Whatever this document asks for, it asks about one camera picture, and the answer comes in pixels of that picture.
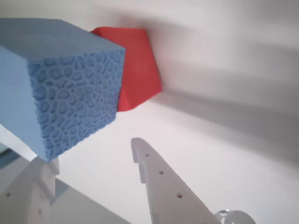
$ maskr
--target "textured sponge surface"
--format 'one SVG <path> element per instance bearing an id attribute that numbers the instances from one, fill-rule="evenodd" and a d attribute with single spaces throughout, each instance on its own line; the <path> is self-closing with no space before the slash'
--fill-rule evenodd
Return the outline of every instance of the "textured sponge surface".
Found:
<path id="1" fill-rule="evenodd" d="M 50 161 L 115 119 L 123 47 L 59 20 L 0 30 L 0 122 L 36 154 Z"/>
<path id="2" fill-rule="evenodd" d="M 29 62 L 37 121 L 54 158 L 115 119 L 124 50 Z"/>

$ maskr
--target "white plastic part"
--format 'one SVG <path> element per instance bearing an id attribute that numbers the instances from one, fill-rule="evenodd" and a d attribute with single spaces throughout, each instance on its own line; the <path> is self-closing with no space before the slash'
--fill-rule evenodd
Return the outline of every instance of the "white plastic part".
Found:
<path id="1" fill-rule="evenodd" d="M 222 224 L 256 224 L 250 215 L 239 210 L 221 210 L 215 216 Z"/>
<path id="2" fill-rule="evenodd" d="M 58 160 L 33 159 L 0 195 L 0 223 L 48 224 L 58 174 Z"/>
<path id="3" fill-rule="evenodd" d="M 143 139 L 131 140 L 146 184 L 153 224 L 221 224 L 163 158 Z"/>

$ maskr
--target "white surface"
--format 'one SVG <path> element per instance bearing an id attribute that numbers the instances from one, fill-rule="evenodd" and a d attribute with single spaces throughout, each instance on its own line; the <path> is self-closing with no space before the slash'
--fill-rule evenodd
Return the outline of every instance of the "white surface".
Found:
<path id="1" fill-rule="evenodd" d="M 0 16 L 59 18 L 87 30 L 135 22 L 116 17 L 102 3 L 2 0 Z M 165 87 L 297 115 L 298 3 L 110 0 L 105 4 L 146 18 L 153 28 L 150 34 Z M 252 107 L 240 115 L 231 114 L 231 105 L 224 111 L 211 110 L 207 104 L 177 100 L 159 99 L 162 105 L 147 102 L 118 113 L 114 123 L 61 156 L 59 178 L 132 224 L 149 224 L 146 189 L 130 149 L 130 139 L 142 137 L 211 212 L 243 210 L 257 224 L 299 223 L 299 144 L 298 129 L 293 128 L 298 118 L 288 120 L 289 126 L 278 122 L 268 129 L 259 123 L 266 117 L 272 124 L 276 117 L 262 114 L 256 119 Z M 178 110 L 164 104 L 176 104 Z M 186 109 L 194 116 L 180 112 Z M 34 157 L 13 138 L 0 138 L 11 139 L 11 147 L 26 158 Z"/>
<path id="2" fill-rule="evenodd" d="M 35 158 L 0 195 L 3 224 L 49 224 L 50 200 L 55 197 L 58 161 Z"/>
<path id="3" fill-rule="evenodd" d="M 205 204 L 143 139 L 131 141 L 145 183 L 153 224 L 221 224 Z"/>

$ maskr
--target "blue foam cube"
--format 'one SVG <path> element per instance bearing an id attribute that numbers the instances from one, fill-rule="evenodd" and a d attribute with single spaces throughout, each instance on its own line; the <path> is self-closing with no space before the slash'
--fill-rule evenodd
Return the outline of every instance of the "blue foam cube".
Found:
<path id="1" fill-rule="evenodd" d="M 56 158 L 115 119 L 124 56 L 62 20 L 0 19 L 0 123 Z"/>

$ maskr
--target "sponge pattern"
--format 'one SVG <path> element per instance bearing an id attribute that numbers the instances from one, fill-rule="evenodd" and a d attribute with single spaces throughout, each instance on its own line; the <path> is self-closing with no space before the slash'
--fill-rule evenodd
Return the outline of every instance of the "sponge pattern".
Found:
<path id="1" fill-rule="evenodd" d="M 29 61 L 47 160 L 115 119 L 124 50 Z"/>

